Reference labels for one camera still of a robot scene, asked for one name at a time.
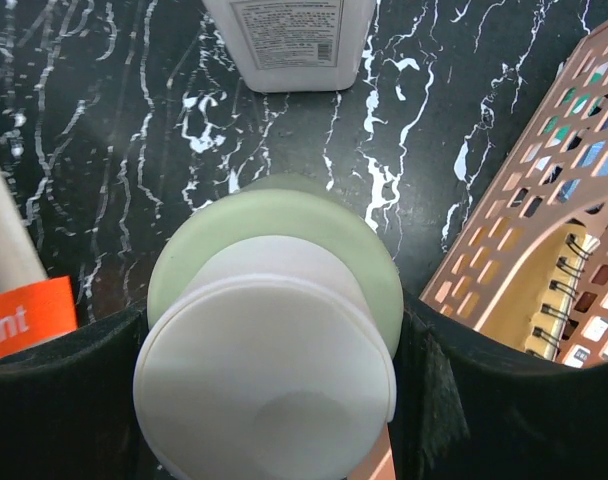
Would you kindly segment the yellow spiral notebook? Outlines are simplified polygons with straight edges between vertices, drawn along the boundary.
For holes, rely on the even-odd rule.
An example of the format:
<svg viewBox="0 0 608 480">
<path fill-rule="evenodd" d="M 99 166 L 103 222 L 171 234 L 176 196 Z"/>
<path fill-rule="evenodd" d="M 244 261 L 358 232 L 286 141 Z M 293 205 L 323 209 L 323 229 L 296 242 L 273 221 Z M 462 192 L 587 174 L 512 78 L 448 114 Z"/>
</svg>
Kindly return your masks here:
<svg viewBox="0 0 608 480">
<path fill-rule="evenodd" d="M 517 271 L 497 303 L 498 340 L 553 361 L 577 299 L 577 286 L 599 240 L 579 223 L 566 223 L 545 239 Z"/>
</svg>

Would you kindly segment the green bottle white cap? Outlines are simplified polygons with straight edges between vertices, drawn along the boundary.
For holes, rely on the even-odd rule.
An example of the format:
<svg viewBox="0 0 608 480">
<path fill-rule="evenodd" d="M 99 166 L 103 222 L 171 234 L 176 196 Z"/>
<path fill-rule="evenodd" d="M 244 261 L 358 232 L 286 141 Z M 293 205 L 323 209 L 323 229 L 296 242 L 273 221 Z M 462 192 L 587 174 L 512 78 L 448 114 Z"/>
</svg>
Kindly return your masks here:
<svg viewBox="0 0 608 480">
<path fill-rule="evenodd" d="M 403 294 L 367 223 L 273 174 L 186 220 L 150 279 L 133 400 L 178 479 L 391 479 Z"/>
</svg>

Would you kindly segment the canvas tote bag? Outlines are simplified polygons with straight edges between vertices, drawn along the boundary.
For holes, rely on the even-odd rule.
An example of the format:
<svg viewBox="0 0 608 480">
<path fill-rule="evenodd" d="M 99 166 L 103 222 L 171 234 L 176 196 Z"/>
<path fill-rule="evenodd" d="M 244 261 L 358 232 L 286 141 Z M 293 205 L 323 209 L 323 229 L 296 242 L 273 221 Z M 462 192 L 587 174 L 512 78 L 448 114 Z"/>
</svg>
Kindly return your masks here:
<svg viewBox="0 0 608 480">
<path fill-rule="evenodd" d="M 47 279 L 0 170 L 0 294 Z"/>
</svg>

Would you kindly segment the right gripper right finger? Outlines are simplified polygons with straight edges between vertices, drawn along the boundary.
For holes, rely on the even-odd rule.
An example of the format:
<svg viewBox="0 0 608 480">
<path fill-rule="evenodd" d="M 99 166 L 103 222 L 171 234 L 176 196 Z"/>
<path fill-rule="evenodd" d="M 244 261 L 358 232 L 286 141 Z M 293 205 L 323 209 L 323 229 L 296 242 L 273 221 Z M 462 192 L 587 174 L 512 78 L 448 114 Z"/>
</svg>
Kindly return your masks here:
<svg viewBox="0 0 608 480">
<path fill-rule="evenodd" d="M 400 479 L 608 479 L 608 363 L 575 369 L 405 303 L 389 432 Z"/>
</svg>

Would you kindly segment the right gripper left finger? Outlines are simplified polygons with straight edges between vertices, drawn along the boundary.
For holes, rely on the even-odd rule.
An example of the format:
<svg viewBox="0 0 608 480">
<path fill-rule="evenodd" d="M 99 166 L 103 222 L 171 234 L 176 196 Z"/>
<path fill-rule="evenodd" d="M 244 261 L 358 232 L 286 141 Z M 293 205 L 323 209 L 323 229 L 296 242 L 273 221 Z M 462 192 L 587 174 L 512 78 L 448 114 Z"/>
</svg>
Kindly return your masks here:
<svg viewBox="0 0 608 480">
<path fill-rule="evenodd" d="M 0 479 L 152 479 L 132 399 L 146 311 L 0 360 Z"/>
</svg>

